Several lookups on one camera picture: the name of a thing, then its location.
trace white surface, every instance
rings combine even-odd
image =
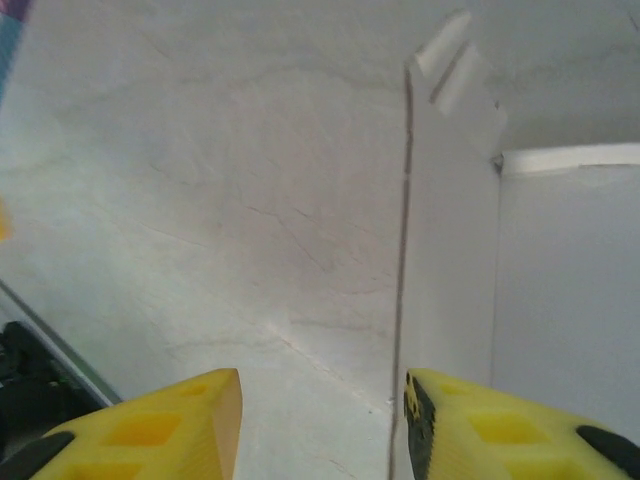
[[[500,178],[490,158],[506,115],[481,89],[486,69],[460,31],[466,20],[464,14],[449,19],[409,65],[412,139],[398,399],[408,368],[491,380]],[[412,476],[403,409],[398,402],[396,479]]]
[[[466,3],[509,145],[638,135],[630,6]],[[40,0],[0,114],[0,275],[127,396],[238,366],[239,478],[384,478],[402,61],[464,5]]]
[[[639,202],[634,166],[503,181],[494,353],[497,388],[636,442]]]
[[[502,177],[505,178],[577,167],[640,165],[640,144],[518,150],[504,152],[502,157]]]

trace black object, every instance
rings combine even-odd
[[[408,443],[411,468],[416,480],[424,480],[429,473],[433,450],[436,407],[422,385],[407,373],[407,390],[411,387],[417,402],[410,402],[405,390],[404,409],[409,427]]]
[[[71,432],[58,432],[34,440],[0,465],[0,479],[29,480],[74,438],[75,436]]]
[[[72,383],[79,384],[76,390],[84,390],[102,408],[122,401],[111,385],[105,382],[60,336],[44,322],[29,305],[0,279],[0,320],[2,324],[18,321],[31,336],[29,350],[44,350],[57,360],[58,371]]]
[[[21,322],[5,326],[0,334],[0,460],[56,425],[103,407]]]
[[[591,425],[579,426],[576,433],[629,478],[640,480],[640,447],[631,440]]]

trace yellow object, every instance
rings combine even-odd
[[[216,370],[56,427],[76,438],[33,480],[230,480],[242,392]]]
[[[10,233],[11,233],[11,224],[9,222],[9,217],[5,212],[2,201],[0,201],[0,241],[6,240],[7,238],[9,238]]]
[[[404,400],[416,480],[638,478],[614,460],[637,467],[640,450],[589,419],[426,369],[409,370]],[[580,426],[618,460],[592,447]]]

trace white panel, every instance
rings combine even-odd
[[[453,18],[444,34],[461,21],[464,16]],[[461,36],[456,38],[463,43],[443,49],[453,52],[453,58],[439,81],[430,78],[432,70],[422,61],[424,55],[430,55],[429,46],[410,66],[412,139],[408,145],[398,400],[407,368],[434,368],[480,383],[490,379],[499,178],[488,152],[495,148],[506,117],[493,102],[469,101],[467,88],[458,88],[473,86],[480,79],[474,68],[460,61],[469,45]],[[440,42],[435,44],[442,48]],[[448,83],[452,79],[456,79],[455,88]],[[467,120],[460,121],[465,108],[469,110]],[[474,135],[492,131],[487,124],[493,125],[493,135]],[[411,478],[411,467],[402,401],[397,407],[394,474],[405,479]]]
[[[508,178],[501,199],[494,386],[640,440],[640,169]]]

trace white wall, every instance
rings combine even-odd
[[[640,440],[640,170],[507,178],[494,385]]]
[[[640,140],[638,2],[480,3],[507,148]]]

